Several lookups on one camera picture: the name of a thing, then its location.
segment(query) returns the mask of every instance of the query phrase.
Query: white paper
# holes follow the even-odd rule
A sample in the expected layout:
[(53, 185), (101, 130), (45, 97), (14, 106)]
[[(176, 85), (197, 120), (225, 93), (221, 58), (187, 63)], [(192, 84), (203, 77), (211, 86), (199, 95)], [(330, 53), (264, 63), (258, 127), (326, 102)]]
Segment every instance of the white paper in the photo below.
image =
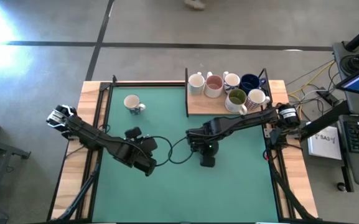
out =
[(309, 154), (341, 160), (339, 140), (337, 128), (329, 126), (308, 139)]

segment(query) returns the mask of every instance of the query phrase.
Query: shoe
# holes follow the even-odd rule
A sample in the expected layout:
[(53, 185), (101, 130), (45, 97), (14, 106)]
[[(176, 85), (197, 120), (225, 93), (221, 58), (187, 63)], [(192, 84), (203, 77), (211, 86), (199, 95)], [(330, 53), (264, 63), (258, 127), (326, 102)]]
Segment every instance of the shoe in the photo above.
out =
[(205, 4), (201, 0), (185, 0), (185, 4), (195, 10), (205, 9)]

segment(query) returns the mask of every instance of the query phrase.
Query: green mug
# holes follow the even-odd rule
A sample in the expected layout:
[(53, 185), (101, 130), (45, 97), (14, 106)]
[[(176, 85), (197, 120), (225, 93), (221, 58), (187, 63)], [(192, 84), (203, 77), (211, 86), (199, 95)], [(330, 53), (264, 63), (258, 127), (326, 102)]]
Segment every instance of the green mug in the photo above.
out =
[(240, 89), (230, 91), (225, 100), (225, 108), (230, 111), (241, 115), (247, 114), (247, 107), (244, 105), (247, 100), (247, 94)]

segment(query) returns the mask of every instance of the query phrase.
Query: green mat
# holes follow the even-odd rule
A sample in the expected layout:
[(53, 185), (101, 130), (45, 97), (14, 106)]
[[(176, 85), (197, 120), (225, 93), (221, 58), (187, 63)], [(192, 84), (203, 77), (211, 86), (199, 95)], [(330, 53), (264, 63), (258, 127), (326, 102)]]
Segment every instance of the green mat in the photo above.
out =
[[(124, 107), (126, 95), (137, 94), (146, 110), (137, 116)], [(185, 130), (199, 128), (214, 116), (185, 112), (184, 88), (114, 87), (108, 124), (110, 135), (139, 126), (142, 135), (160, 135), (172, 143)], [(156, 139), (157, 162), (167, 158), (169, 145)], [(93, 222), (277, 222), (268, 163), (263, 159), (260, 126), (233, 133), (219, 142), (214, 168), (200, 166), (199, 154), (181, 165), (156, 167), (150, 177), (103, 153)], [(172, 159), (190, 154), (186, 141)]]

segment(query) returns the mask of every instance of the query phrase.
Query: concrete floor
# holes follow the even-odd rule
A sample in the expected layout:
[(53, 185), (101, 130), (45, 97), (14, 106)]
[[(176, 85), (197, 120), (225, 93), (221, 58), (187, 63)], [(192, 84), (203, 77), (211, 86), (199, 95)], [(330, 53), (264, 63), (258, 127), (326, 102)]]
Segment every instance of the concrete floor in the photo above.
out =
[[(107, 5), (0, 1), (0, 41), (96, 42)], [(330, 46), (358, 32), (359, 0), (209, 0), (203, 12), (188, 10), (182, 0), (115, 0), (104, 41)], [(92, 53), (93, 47), (0, 46), (0, 140), (32, 151), (28, 161), (11, 161), (15, 170), (0, 186), (0, 210), (9, 223), (47, 218), (67, 142), (45, 119), (57, 104), (77, 105)], [(270, 78), (289, 83), (331, 59), (331, 52), (102, 48), (92, 80), (110, 80), (112, 74), (120, 80), (183, 80), (185, 67), (239, 75), (266, 67)], [(328, 87), (327, 72), (314, 84)], [(310, 119), (320, 116), (315, 103), (304, 109)], [(338, 192), (339, 167), (307, 162), (307, 170), (319, 216), (359, 223), (359, 185), (355, 193)]]

